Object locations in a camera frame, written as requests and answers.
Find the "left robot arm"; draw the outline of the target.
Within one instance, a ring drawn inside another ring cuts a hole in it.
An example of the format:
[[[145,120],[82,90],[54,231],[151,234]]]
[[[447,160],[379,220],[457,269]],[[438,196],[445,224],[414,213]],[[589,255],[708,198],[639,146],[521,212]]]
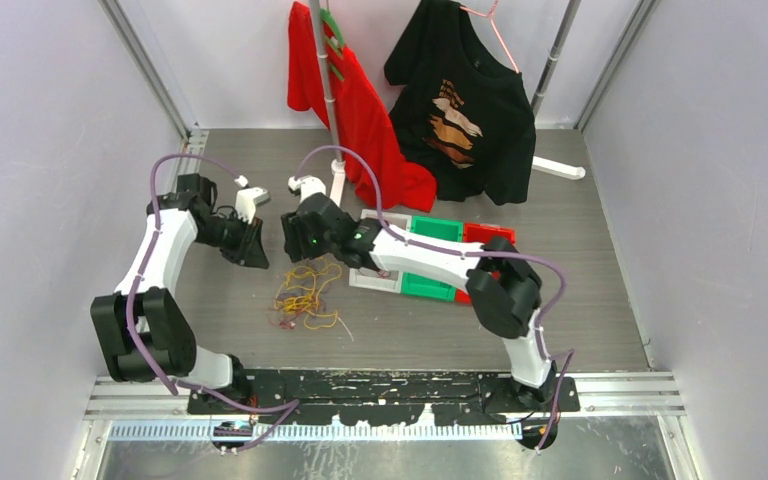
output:
[[[236,179],[228,212],[217,206],[215,182],[200,174],[178,177],[173,191],[146,207],[146,231],[126,277],[113,293],[95,298],[90,315],[109,375],[117,382],[178,381],[212,389],[229,413],[245,409],[252,388],[241,361],[198,345],[175,298],[190,247],[206,245],[233,265],[266,269],[263,222],[256,215],[269,200],[262,187]]]

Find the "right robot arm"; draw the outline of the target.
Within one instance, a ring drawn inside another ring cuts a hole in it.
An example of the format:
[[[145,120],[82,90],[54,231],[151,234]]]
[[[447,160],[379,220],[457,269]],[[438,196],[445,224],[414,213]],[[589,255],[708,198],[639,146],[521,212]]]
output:
[[[418,275],[466,292],[479,323],[503,341],[518,403],[537,411],[552,400],[557,366],[541,324],[554,304],[542,301],[537,258],[505,237],[459,243],[407,232],[381,215],[357,220],[322,193],[304,197],[281,224],[294,262],[330,254],[354,269]]]

